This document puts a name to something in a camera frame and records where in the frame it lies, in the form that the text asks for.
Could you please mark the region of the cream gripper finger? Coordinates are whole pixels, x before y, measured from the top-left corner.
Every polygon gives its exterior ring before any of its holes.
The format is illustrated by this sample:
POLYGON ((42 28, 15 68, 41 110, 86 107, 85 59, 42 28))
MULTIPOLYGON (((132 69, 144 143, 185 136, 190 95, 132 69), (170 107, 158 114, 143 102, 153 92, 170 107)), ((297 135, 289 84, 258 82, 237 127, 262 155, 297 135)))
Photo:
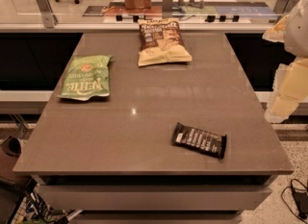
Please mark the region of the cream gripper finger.
POLYGON ((280 63, 274 76, 265 119, 269 123, 286 120, 308 97, 308 59, 296 57, 289 65, 280 63))
POLYGON ((271 42, 284 42, 288 17, 286 14, 273 27, 266 30, 262 35, 262 39, 271 42))

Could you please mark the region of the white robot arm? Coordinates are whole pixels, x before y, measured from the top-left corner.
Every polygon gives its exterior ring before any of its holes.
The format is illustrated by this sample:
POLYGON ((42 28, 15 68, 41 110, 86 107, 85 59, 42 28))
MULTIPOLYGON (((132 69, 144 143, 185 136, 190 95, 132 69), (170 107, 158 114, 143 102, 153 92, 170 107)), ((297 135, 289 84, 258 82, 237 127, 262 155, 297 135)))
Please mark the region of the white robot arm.
POLYGON ((299 0, 263 33, 263 39, 282 42, 284 49, 295 56, 289 65, 279 64, 265 112, 267 122, 281 123, 308 97, 308 0, 299 0))

